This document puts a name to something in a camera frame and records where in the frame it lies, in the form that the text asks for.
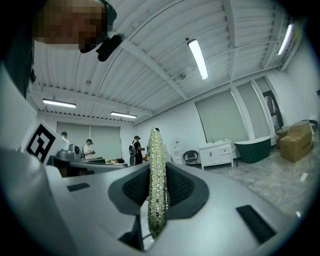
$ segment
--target ceiling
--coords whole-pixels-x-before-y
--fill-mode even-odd
[[[126,40],[105,62],[95,50],[60,50],[35,42],[38,85],[29,98],[40,113],[139,123],[213,88],[284,66],[277,51],[290,17],[267,0],[109,0],[113,29]],[[202,80],[186,38],[197,39],[209,78]],[[43,98],[76,103],[44,105]]]

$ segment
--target white vanity cabinet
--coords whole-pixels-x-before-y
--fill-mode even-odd
[[[206,166],[215,166],[231,163],[234,166],[231,141],[218,141],[216,143],[207,143],[199,147],[202,170]]]

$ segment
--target floor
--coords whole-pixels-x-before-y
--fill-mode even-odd
[[[280,156],[280,150],[273,147],[270,156],[256,163],[238,160],[230,164],[205,167],[204,170],[235,179],[279,208],[288,218],[303,215],[320,181],[319,134],[314,134],[313,149],[296,163]],[[144,249],[154,243],[148,229],[148,202],[141,207],[141,229]]]

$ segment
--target window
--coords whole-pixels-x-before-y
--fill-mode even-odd
[[[106,160],[122,158],[119,127],[91,126],[90,128],[92,149],[96,152],[94,158]]]

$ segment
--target cardboard box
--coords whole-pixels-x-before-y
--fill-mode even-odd
[[[311,151],[311,146],[309,122],[296,122],[288,129],[287,136],[280,139],[280,154],[282,158],[295,163]]]
[[[277,130],[275,132],[275,135],[276,135],[276,147],[278,149],[280,149],[280,140],[287,136],[288,130],[289,130],[289,127],[286,127],[284,129],[280,129],[280,130]]]

